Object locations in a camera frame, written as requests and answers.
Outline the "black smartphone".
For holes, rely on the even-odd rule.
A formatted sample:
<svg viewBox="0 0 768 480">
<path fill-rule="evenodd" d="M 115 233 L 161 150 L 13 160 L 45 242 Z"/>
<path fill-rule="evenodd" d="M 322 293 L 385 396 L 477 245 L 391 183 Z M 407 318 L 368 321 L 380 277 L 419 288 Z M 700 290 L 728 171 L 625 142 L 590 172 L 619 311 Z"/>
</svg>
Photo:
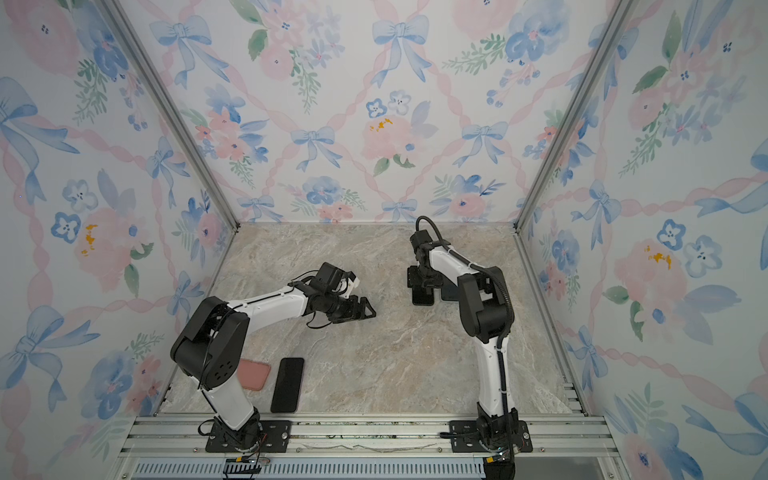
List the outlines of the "black smartphone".
<svg viewBox="0 0 768 480">
<path fill-rule="evenodd" d="M 273 397 L 271 413 L 295 413 L 301 395 L 305 359 L 286 357 L 280 361 Z"/>
</svg>

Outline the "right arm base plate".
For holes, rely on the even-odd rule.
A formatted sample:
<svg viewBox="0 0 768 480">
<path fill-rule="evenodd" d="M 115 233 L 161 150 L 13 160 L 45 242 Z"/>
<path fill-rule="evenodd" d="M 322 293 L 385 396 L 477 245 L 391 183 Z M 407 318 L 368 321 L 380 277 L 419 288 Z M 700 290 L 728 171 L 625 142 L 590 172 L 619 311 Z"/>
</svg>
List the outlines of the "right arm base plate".
<svg viewBox="0 0 768 480">
<path fill-rule="evenodd" d="M 512 427 L 510 442 L 505 435 L 504 431 L 495 432 L 488 440 L 483 440 L 475 420 L 452 420 L 448 423 L 448 431 L 441 432 L 439 438 L 449 441 L 453 453 L 500 455 L 509 450 L 510 442 L 515 454 L 533 451 L 532 438 L 526 422 L 519 420 Z"/>
</svg>

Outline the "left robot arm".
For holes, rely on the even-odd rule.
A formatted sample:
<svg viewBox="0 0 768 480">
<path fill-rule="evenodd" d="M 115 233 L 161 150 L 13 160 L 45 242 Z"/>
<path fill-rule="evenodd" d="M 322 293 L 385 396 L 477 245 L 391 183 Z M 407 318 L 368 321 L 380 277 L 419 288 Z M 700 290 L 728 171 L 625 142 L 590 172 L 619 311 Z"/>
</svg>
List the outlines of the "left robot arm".
<svg viewBox="0 0 768 480">
<path fill-rule="evenodd" d="M 245 340 L 283 320 L 322 313 L 332 324 L 367 320 L 376 311 L 366 297 L 324 292 L 298 281 L 265 295 L 225 301 L 203 300 L 171 347 L 170 357 L 195 379 L 215 418 L 232 432 L 257 420 L 237 377 Z"/>
</svg>

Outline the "pink phone case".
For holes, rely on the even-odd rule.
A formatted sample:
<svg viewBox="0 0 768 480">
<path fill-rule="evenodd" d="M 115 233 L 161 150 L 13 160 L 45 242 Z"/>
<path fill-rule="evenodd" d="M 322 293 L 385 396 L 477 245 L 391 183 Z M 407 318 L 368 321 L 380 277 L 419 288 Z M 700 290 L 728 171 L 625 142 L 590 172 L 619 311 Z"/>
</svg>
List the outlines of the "pink phone case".
<svg viewBox="0 0 768 480">
<path fill-rule="evenodd" d="M 266 363 L 241 359 L 237 369 L 240 385 L 249 391 L 261 391 L 271 372 L 271 366 Z"/>
</svg>

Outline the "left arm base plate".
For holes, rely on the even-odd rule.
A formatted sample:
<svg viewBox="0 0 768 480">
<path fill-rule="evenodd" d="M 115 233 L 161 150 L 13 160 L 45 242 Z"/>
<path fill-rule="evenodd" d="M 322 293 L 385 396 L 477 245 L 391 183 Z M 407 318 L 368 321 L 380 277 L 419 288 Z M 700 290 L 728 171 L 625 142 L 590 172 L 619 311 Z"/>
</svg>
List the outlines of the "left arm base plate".
<svg viewBox="0 0 768 480">
<path fill-rule="evenodd" d="M 288 420 L 259 420 L 233 430 L 215 418 L 211 431 L 205 434 L 207 453 L 286 453 L 291 437 L 292 422 Z"/>
</svg>

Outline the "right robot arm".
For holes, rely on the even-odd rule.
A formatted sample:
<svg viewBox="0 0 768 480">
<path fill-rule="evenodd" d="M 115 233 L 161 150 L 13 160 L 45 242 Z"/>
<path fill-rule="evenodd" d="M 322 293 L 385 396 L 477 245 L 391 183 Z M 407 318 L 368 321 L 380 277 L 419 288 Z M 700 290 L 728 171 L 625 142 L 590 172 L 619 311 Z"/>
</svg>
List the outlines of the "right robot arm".
<svg viewBox="0 0 768 480">
<path fill-rule="evenodd" d="M 479 371 L 477 429 L 482 441 L 509 440 L 516 410 L 509 392 L 508 336 L 515 320 L 502 271 L 470 261 L 449 245 L 426 242 L 414 248 L 407 274 L 412 303 L 431 305 L 434 291 L 449 290 L 458 302 L 465 333 L 473 339 Z"/>
</svg>

